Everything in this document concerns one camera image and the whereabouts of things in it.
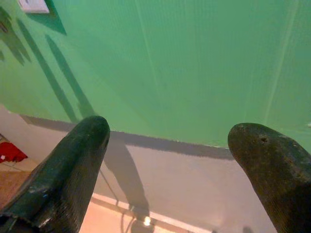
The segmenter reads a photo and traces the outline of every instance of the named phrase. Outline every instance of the painted wall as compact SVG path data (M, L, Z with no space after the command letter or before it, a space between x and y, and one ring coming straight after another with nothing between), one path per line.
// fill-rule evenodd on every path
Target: painted wall
M0 122L0 133L38 162L73 127L21 118L1 106ZM276 233L248 178L222 148L112 132L94 193L129 203L139 215L153 212L217 233Z
M66 122L226 146L264 123L311 151L311 1L2 0L0 102Z

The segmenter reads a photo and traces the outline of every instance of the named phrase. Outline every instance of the red cloth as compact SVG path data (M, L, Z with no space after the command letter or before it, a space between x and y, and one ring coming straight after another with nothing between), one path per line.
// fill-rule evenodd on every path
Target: red cloth
M16 146L10 142L2 142L0 144L0 163L4 161L16 161L20 162L23 159L28 158L26 154L21 152Z

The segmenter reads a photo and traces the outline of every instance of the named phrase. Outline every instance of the green wall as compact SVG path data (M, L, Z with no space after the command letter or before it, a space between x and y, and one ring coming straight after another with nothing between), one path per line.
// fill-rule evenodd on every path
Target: green wall
M310 0L2 0L0 101L12 112L226 146L263 123L309 151Z

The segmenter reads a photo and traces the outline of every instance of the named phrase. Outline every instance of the wall plate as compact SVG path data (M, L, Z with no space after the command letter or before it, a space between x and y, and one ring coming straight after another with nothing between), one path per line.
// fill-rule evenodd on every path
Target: wall plate
M50 13L44 0L18 0L21 9L26 13Z

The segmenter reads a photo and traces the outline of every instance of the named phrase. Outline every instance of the baseboard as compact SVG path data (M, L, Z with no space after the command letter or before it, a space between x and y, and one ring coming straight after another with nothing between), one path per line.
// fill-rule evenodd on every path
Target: baseboard
M120 212L122 214L133 216L128 203L117 201L113 198L105 197L99 194L93 193L91 202L100 205L102 207ZM190 224L178 221L176 219L160 215L154 212L150 212L151 224L164 228L166 230L176 233L213 233L213 230L209 231L199 227L192 226Z

